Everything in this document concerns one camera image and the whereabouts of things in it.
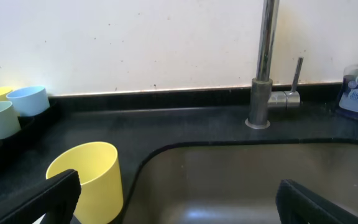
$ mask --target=blue cup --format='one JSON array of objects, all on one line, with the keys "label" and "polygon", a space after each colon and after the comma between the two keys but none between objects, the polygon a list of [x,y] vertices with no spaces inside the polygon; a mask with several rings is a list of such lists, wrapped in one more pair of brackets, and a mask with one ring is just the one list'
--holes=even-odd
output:
[{"label": "blue cup", "polygon": [[44,86],[30,86],[6,95],[20,116],[35,116],[49,108],[47,91]]}]

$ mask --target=white wall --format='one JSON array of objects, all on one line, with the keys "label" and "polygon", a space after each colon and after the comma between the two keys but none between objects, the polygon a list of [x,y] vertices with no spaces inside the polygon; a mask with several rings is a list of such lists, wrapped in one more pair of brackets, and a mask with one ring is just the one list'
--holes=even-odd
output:
[{"label": "white wall", "polygon": [[[53,95],[249,86],[263,0],[0,0],[0,86]],[[271,78],[339,82],[358,0],[281,0]]]}]

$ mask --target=stainless steel sink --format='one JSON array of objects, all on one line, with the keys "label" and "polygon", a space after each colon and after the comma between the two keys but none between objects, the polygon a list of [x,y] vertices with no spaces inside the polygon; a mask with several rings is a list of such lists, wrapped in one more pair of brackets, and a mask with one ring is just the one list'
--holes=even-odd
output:
[{"label": "stainless steel sink", "polygon": [[358,145],[203,146],[149,160],[123,223],[280,223],[275,195],[282,179],[358,216]]}]

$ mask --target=faucet base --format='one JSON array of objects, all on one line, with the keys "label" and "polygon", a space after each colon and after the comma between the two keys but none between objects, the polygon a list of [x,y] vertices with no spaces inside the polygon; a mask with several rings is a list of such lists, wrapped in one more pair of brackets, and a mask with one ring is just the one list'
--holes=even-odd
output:
[{"label": "faucet base", "polygon": [[251,124],[249,123],[248,121],[248,118],[246,119],[246,125],[250,128],[253,128],[253,129],[265,129],[265,128],[268,128],[270,126],[270,121],[267,121],[266,124],[263,124],[263,125],[257,125],[257,124]]}]

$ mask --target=black tray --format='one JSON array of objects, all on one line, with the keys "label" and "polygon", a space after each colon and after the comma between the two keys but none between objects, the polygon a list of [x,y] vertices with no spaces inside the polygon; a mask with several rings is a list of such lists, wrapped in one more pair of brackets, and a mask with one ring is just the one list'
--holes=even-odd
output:
[{"label": "black tray", "polygon": [[21,130],[0,140],[0,173],[37,142],[60,117],[61,111],[56,101],[51,101],[50,107],[36,116],[19,117]]}]

